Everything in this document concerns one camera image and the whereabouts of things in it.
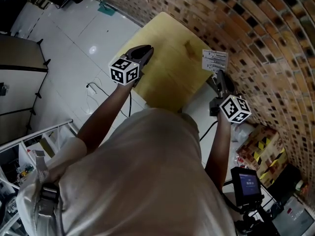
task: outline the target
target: backpack strap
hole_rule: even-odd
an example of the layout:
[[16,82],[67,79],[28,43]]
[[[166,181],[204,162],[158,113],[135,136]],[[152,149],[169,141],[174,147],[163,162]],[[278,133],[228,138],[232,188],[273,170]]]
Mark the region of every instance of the backpack strap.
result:
[[36,169],[41,190],[34,211],[36,233],[38,236],[63,236],[62,203],[59,188],[52,183],[46,166],[43,151],[35,151]]

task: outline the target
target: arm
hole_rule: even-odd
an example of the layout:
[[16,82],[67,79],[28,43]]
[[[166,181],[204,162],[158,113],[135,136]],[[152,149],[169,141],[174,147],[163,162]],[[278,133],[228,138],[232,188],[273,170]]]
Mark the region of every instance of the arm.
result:
[[127,100],[133,83],[118,85],[79,130],[78,138],[87,146],[88,154],[98,148],[107,135],[120,109]]
[[206,173],[218,190],[222,190],[226,178],[230,140],[231,123],[220,111],[216,135],[205,168]]

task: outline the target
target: cardboard box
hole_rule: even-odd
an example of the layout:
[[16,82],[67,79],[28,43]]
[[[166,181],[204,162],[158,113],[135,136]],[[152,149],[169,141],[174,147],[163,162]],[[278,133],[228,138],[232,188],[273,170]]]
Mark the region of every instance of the cardboard box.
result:
[[287,165],[287,155],[279,133],[259,125],[237,150],[248,167],[257,171],[261,183],[268,188]]

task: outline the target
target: floor tile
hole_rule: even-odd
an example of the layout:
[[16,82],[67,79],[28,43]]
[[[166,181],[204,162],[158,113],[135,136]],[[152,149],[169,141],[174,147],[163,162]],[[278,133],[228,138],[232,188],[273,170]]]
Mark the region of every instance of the floor tile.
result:
[[32,32],[29,35],[29,40],[40,41],[54,35],[57,30],[57,25],[48,17],[41,15]]
[[119,13],[113,16],[99,13],[75,43],[106,74],[109,74],[108,63],[138,29],[138,25],[123,18]]
[[[104,90],[108,95],[110,95],[116,89],[116,83],[114,83],[103,71],[93,79],[93,82],[97,84],[102,90]],[[78,106],[74,113],[77,117],[85,123],[86,120],[92,115],[92,113],[107,99],[107,95],[101,91],[95,84],[90,84],[90,86],[96,92],[95,94],[91,94],[90,91],[86,90],[85,100],[81,101],[82,104]],[[129,114],[129,97],[126,100],[125,104],[122,107],[122,112],[125,116]],[[131,102],[131,114],[141,111],[143,108],[137,104],[132,99]],[[113,128],[117,128],[125,119],[126,117],[121,112],[116,117]]]
[[85,101],[86,84],[94,79],[100,69],[75,44],[59,62],[58,70],[50,73],[49,78],[74,111]]
[[76,4],[70,1],[64,8],[49,6],[47,15],[72,41],[75,41],[93,18],[99,14],[99,3],[95,0],[83,0]]
[[43,12],[42,9],[27,2],[11,28],[11,35],[15,36],[18,32],[18,37],[28,38],[31,30]]
[[223,186],[222,192],[223,193],[228,193],[228,192],[234,193],[233,184],[229,184],[229,185]]
[[[183,112],[189,114],[198,125],[199,137],[201,138],[208,128],[217,120],[211,117],[209,112],[209,102],[216,97],[216,93],[208,84],[204,84],[183,108]],[[215,137],[217,124],[215,124],[208,134],[200,142],[202,161],[207,163],[213,139]]]
[[70,110],[66,102],[54,89],[51,81],[46,78],[40,90],[41,99],[37,99],[35,104],[36,116],[31,118],[31,127],[34,131],[38,131],[58,123],[73,119],[74,125],[79,129],[82,122]]

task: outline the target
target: brick wall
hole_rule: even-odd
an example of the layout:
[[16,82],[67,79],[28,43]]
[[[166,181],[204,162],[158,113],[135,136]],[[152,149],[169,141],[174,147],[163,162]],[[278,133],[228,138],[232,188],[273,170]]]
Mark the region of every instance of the brick wall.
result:
[[[314,0],[105,1],[143,25],[165,11],[211,49],[229,52],[228,73],[251,121],[280,132],[290,162],[315,186]],[[306,199],[315,200],[315,188]]]

